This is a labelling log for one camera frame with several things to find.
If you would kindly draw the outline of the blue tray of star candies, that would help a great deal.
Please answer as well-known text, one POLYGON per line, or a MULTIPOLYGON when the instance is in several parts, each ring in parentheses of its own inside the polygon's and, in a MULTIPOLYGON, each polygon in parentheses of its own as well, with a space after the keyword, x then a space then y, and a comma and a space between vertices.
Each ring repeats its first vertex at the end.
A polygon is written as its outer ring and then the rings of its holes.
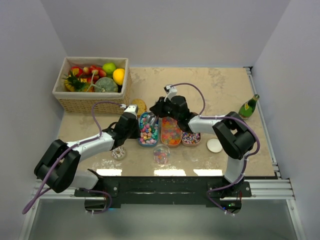
POLYGON ((154 124, 149 124, 146 120, 148 112, 144 112, 139 118, 140 136, 138 143, 142 147, 155 147, 159 140, 159 120, 157 119, 154 124))

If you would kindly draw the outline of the silver metal scoop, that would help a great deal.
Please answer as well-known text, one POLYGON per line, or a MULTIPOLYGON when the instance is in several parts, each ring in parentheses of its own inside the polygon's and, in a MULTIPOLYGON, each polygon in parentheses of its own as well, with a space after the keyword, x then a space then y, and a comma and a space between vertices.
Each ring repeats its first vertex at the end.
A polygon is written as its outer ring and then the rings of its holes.
POLYGON ((154 126, 157 121, 158 121, 159 117, 157 115, 155 115, 152 112, 147 112, 146 117, 145 117, 145 122, 147 124, 149 124, 150 126, 154 126))

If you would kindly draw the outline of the orange tray of gummy stars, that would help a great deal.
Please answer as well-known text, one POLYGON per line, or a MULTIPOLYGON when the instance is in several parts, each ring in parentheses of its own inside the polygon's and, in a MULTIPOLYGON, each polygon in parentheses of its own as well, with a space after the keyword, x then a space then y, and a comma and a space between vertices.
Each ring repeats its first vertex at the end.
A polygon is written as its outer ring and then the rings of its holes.
POLYGON ((176 120, 171 117, 161 119, 161 142, 169 148, 176 148, 181 143, 182 131, 176 120))

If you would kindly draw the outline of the pink tray of lollipops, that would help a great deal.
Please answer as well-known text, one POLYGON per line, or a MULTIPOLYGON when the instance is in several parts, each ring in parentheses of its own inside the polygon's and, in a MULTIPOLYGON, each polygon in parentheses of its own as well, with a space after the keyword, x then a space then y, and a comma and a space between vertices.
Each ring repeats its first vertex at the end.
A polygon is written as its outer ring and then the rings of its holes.
POLYGON ((201 142, 201 134, 200 133, 181 133, 181 143, 187 147, 196 147, 201 142))

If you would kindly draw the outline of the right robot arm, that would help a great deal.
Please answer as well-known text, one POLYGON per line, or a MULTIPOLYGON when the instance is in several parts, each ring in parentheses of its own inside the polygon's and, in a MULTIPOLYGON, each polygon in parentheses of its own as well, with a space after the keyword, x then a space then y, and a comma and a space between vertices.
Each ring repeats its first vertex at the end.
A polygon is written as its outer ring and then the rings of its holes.
POLYGON ((261 144, 256 133, 236 112, 201 116, 190 111, 185 97, 180 95, 171 99, 160 97, 150 111, 158 118, 176 120, 183 132, 215 135, 228 155, 223 192, 233 197, 241 190, 239 182, 244 178, 248 158, 259 152, 261 144))

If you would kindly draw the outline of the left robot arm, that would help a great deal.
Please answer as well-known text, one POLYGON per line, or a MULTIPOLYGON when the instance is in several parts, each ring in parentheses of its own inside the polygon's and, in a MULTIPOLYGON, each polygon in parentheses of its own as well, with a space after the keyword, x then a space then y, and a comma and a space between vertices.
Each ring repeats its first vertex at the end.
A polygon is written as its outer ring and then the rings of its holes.
POLYGON ((74 142, 53 141, 36 165, 34 174, 56 193, 74 187, 85 188, 92 196, 99 196, 104 184, 96 175, 90 177, 77 172, 79 163, 99 153, 112 151, 127 139, 137 139, 139 135, 137 115, 124 112, 118 122, 92 137, 74 142))

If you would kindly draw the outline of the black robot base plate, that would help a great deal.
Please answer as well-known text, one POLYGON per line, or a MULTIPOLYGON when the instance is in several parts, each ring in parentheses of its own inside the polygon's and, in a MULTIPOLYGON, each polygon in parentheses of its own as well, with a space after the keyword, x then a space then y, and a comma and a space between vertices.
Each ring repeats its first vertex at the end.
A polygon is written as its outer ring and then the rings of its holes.
POLYGON ((233 214, 252 196, 248 181, 229 186, 222 176, 104 176, 91 191, 77 189, 86 210, 122 205, 203 205, 233 214))

